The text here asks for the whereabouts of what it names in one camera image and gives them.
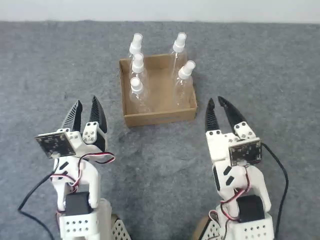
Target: black cable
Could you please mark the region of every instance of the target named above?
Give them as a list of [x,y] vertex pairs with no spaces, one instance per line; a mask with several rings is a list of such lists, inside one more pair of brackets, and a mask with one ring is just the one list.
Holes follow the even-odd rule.
[[223,240],[226,240],[227,237],[227,226],[228,226],[228,222],[230,221],[230,219],[228,219],[227,221],[225,221],[225,232],[224,232],[224,237]]
[[261,145],[264,146],[264,148],[271,154],[271,156],[274,158],[274,160],[280,166],[281,170],[283,171],[284,178],[285,178],[285,188],[284,188],[284,192],[283,192],[282,199],[280,202],[279,211],[278,211],[278,218],[276,220],[276,227],[275,227],[275,232],[274,232],[274,239],[276,240],[276,239],[278,239],[282,208],[284,206],[285,198],[286,198],[286,195],[288,192],[289,178],[288,178],[287,171],[286,171],[285,167],[282,165],[282,163],[280,162],[279,158],[271,151],[271,149],[265,143],[262,142]]
[[22,203],[20,204],[20,206],[18,207],[18,212],[32,220],[34,220],[35,222],[37,222],[39,225],[41,225],[46,232],[49,234],[50,239],[51,240],[55,240],[53,234],[51,233],[51,231],[49,230],[49,228],[42,222],[40,221],[38,218],[36,218],[35,216],[32,216],[29,213],[26,213],[25,211],[22,211],[22,208],[25,206],[25,204],[27,203],[28,199],[31,197],[31,195],[37,190],[38,187],[40,187],[45,181],[47,181],[50,176],[52,174],[54,174],[57,170],[59,166],[59,158],[57,159],[57,164],[56,167],[54,168],[54,170],[52,172],[50,172],[48,175],[46,175],[40,182],[38,182],[32,189],[31,191],[28,192],[28,194],[24,197],[24,199],[22,200]]

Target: circuit board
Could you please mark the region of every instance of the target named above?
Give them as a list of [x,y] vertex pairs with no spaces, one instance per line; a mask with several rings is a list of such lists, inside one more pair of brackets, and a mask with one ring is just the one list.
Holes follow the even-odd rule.
[[238,165],[239,162],[246,161],[254,165],[261,161],[261,141],[240,141],[237,145],[229,147],[231,166]]
[[35,140],[40,144],[48,158],[52,158],[53,154],[59,154],[60,157],[76,155],[65,132],[38,135]]

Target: gripper jaw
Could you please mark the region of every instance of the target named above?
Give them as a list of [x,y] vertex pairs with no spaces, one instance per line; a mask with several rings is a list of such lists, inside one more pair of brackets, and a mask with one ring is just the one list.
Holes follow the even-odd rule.
[[105,112],[96,96],[93,96],[92,99],[92,107],[89,122],[98,122],[100,129],[104,133],[107,133],[108,127]]
[[62,123],[62,129],[70,129],[73,131],[79,131],[81,128],[81,113],[82,113],[82,104],[78,100],[69,110],[68,114],[65,116],[65,119]]
[[219,130],[219,124],[215,114],[215,102],[210,98],[205,112],[205,131]]
[[224,108],[226,117],[230,123],[232,132],[235,134],[235,125],[241,122],[247,122],[245,117],[240,113],[240,111],[228,100],[222,96],[218,96],[220,106]]

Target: white wall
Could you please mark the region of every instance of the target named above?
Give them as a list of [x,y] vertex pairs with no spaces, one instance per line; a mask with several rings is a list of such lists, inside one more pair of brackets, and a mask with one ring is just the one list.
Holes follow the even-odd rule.
[[0,0],[0,20],[320,23],[320,0]]

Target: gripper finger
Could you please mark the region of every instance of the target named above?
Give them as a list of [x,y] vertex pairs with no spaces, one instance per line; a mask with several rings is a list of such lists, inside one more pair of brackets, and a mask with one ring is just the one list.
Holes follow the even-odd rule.
[[210,98],[205,112],[205,131],[219,130],[219,124],[215,114],[215,102]]
[[235,125],[241,122],[247,122],[245,117],[240,113],[240,111],[228,100],[222,96],[218,96],[220,106],[224,108],[226,117],[228,118],[229,124],[233,133],[235,134]]

